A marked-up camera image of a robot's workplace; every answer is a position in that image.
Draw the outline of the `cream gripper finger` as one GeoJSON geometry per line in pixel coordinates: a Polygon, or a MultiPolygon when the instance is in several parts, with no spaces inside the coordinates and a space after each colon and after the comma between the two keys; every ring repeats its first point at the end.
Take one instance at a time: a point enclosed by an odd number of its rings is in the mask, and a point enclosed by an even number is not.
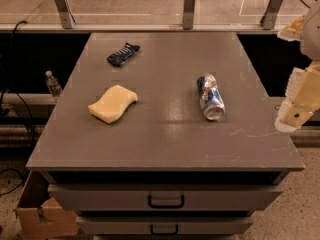
{"type": "Polygon", "coordinates": [[[305,16],[297,17],[293,22],[289,23],[286,27],[281,29],[277,37],[286,41],[299,41],[302,32],[305,16]]]}
{"type": "Polygon", "coordinates": [[[275,120],[284,133],[299,129],[320,109],[320,64],[312,62],[305,70],[294,68],[275,120]]]}

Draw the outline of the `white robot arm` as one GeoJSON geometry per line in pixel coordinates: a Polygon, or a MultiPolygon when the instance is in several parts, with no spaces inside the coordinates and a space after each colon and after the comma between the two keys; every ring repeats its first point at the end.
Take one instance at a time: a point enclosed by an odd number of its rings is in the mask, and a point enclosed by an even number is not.
{"type": "Polygon", "coordinates": [[[305,69],[293,69],[285,99],[277,112],[275,128],[289,133],[299,129],[320,109],[320,3],[316,2],[306,15],[280,30],[277,37],[299,41],[300,52],[312,60],[305,69]]]}

